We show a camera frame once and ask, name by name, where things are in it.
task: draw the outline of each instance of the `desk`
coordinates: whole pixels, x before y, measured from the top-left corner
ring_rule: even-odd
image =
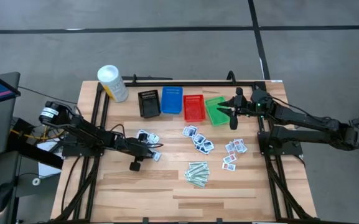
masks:
[[[81,88],[78,107],[87,120],[91,119],[97,83],[83,82]],[[283,83],[267,81],[266,88],[273,96],[287,101]],[[236,131],[230,130],[229,125],[213,127],[209,118],[196,124],[198,131],[215,145],[215,149],[206,156],[197,152],[192,141],[182,135],[183,128],[189,125],[184,121],[183,114],[161,114],[150,119],[139,116],[138,92],[154,89],[159,90],[161,96],[161,87],[129,87],[125,102],[110,102],[106,129],[121,123],[128,137],[134,136],[139,129],[157,134],[161,138],[159,142],[164,144],[158,149],[162,153],[160,161],[145,160],[141,162],[140,172],[132,172],[129,163],[133,157],[105,151],[100,160],[91,222],[141,222],[142,217],[149,217],[151,222],[214,222],[217,218],[228,222],[275,220],[266,165],[259,153],[256,137],[259,131],[257,119],[239,117]],[[244,87],[243,91],[249,99],[251,88]],[[184,87],[184,94],[203,94],[205,99],[224,96],[229,100],[235,95],[235,87]],[[97,122],[100,121],[102,107],[101,103]],[[234,162],[235,172],[221,168],[222,158],[227,156],[225,144],[233,138],[243,138],[248,147],[248,151],[240,154]],[[74,160],[68,158],[63,163],[51,218],[60,214],[63,190]],[[288,189],[304,210],[315,216],[304,166],[294,156],[283,156],[282,160]],[[186,183],[184,173],[190,161],[208,161],[211,174],[205,189]],[[81,167],[82,159],[74,168],[65,205],[77,191]],[[278,195],[281,213],[285,217],[280,190]],[[86,198],[87,193],[83,197],[80,218],[84,217]]]

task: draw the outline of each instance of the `plastic basket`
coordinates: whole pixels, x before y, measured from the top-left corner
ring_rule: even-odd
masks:
[[[229,123],[230,118],[226,114],[217,110],[218,107],[225,108],[224,106],[218,106],[218,103],[224,101],[225,98],[223,96],[219,96],[205,101],[205,107],[207,108],[207,113],[211,119],[211,123],[213,126]]]
[[[162,87],[161,111],[163,113],[179,114],[182,111],[182,87]]]
[[[138,100],[141,117],[151,118],[160,115],[159,92],[157,90],[138,93]]]
[[[184,95],[184,116],[187,122],[197,122],[205,119],[203,95]]]

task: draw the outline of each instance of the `green basket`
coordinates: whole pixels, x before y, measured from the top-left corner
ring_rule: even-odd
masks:
[[[213,126],[229,123],[230,118],[226,114],[217,110],[218,107],[227,108],[224,106],[218,106],[218,103],[221,102],[225,102],[225,98],[223,96],[219,96],[205,101],[205,107],[207,108],[207,112],[210,116],[211,123]]]

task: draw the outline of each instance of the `blue basket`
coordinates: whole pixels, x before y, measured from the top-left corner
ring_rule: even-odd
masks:
[[[182,111],[182,87],[162,87],[161,111],[163,113],[179,114]]]

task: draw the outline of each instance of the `red basket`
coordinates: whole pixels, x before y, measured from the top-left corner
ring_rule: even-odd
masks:
[[[203,121],[205,119],[203,95],[184,95],[184,115],[187,122]]]

